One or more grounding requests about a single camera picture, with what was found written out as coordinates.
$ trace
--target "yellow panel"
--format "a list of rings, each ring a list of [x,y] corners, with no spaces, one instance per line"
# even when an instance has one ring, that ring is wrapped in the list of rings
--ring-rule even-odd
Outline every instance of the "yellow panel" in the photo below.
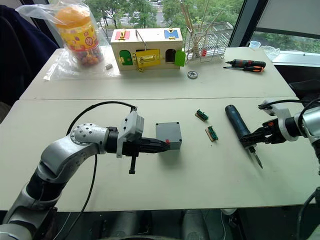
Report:
[[[135,55],[139,69],[161,64],[159,49],[137,51]]]

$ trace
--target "tree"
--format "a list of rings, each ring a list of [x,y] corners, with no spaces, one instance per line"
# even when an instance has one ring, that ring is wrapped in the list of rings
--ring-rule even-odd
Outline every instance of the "tree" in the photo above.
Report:
[[[163,0],[163,18],[167,27],[180,28],[182,35],[186,33],[186,22],[180,8],[180,1],[187,6],[192,23],[200,24],[204,15],[207,0]],[[210,23],[221,9],[222,14],[217,22],[226,21],[235,25],[241,11],[243,0],[209,0],[204,23]]]
[[[253,37],[263,45],[279,48],[282,51],[320,53],[319,39],[266,32],[256,32]]]
[[[135,28],[156,28],[157,10],[146,0],[130,0],[129,16],[130,23],[135,24]]]
[[[97,22],[108,26],[107,19],[113,21],[114,27],[118,28],[118,19],[122,18],[124,13],[129,10],[129,3],[126,0],[85,0]]]

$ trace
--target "wooden lock box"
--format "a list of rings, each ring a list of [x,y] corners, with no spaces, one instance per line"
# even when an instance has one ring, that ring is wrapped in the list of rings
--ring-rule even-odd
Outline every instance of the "wooden lock box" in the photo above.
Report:
[[[185,65],[180,28],[115,29],[110,43],[121,71],[179,69]]]

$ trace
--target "small eraser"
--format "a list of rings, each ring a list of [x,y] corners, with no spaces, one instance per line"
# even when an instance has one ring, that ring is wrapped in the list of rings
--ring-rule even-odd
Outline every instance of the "small eraser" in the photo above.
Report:
[[[108,63],[107,65],[105,65],[105,69],[109,70],[111,69],[113,66],[111,63]]]

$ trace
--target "plastic bag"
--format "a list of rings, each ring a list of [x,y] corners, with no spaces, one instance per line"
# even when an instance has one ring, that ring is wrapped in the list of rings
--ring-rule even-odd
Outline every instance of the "plastic bag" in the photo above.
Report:
[[[280,54],[280,49],[274,48],[273,46],[262,46],[260,48],[264,50],[265,54],[271,61]]]
[[[100,45],[107,43],[89,7],[81,0],[55,0],[52,4],[22,5],[16,9],[32,18],[48,20],[64,41],[64,47],[80,66],[103,62]]]
[[[119,68],[117,66],[116,59],[113,57],[111,46],[101,46],[101,51],[105,57],[104,60],[97,65],[83,69],[80,67],[72,57],[70,57],[67,50],[63,50],[59,57],[56,58],[55,62],[51,65],[49,70],[43,79],[48,81],[55,80],[71,80],[71,79],[104,79],[108,77],[120,76]],[[107,64],[112,64],[111,69],[106,69]]]

